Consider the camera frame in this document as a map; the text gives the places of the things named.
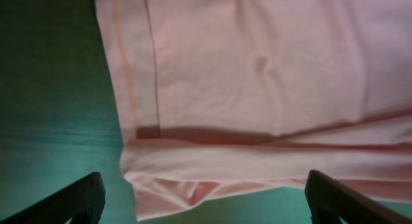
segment folded shirt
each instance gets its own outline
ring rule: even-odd
[[[310,169],[412,200],[412,0],[96,8],[139,220]]]

